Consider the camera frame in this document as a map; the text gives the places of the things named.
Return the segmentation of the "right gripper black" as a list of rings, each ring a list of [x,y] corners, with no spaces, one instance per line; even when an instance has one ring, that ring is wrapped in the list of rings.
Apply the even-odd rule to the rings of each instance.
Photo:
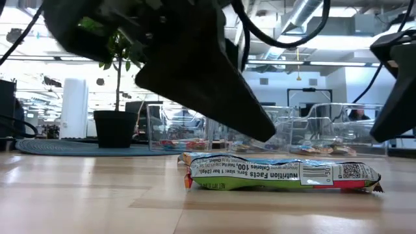
[[[379,37],[370,51],[396,78],[370,135],[378,142],[397,137],[415,127],[415,29]]]

